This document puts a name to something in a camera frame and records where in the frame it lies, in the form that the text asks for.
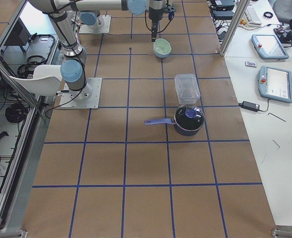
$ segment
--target control tablet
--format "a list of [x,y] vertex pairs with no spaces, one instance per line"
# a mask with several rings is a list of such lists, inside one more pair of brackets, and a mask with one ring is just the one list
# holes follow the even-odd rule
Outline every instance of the control tablet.
[[259,71],[258,90],[260,96],[292,103],[292,75],[284,69],[262,66]]
[[251,41],[262,59],[285,60],[289,55],[276,35],[252,35]]

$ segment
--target lid handle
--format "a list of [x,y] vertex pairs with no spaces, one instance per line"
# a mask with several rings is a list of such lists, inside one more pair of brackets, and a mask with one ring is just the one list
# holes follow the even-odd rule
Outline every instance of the lid handle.
[[196,116],[196,110],[194,110],[194,109],[186,109],[185,110],[185,115],[188,118],[195,118],[195,116]]

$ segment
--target cooking pot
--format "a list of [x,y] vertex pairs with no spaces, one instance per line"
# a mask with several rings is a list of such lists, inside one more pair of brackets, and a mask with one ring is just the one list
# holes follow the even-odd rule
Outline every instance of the cooking pot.
[[153,119],[146,120],[145,125],[154,124],[171,124],[174,125],[175,130],[181,135],[191,136],[195,135],[199,129],[203,126],[204,115],[201,109],[194,105],[182,105],[175,111],[173,119]]

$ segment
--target light green bowl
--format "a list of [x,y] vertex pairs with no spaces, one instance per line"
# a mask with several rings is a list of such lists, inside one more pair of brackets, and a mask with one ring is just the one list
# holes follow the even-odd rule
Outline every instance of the light green bowl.
[[167,57],[171,52],[171,45],[170,43],[163,39],[158,38],[154,42],[154,53],[159,58],[165,58]]

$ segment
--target pot handle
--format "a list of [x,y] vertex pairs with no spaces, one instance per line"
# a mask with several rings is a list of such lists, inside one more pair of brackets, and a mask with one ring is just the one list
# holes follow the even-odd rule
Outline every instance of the pot handle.
[[163,119],[145,120],[144,123],[145,125],[155,125],[155,124],[163,124],[163,123],[173,125],[174,120],[170,118],[163,118]]

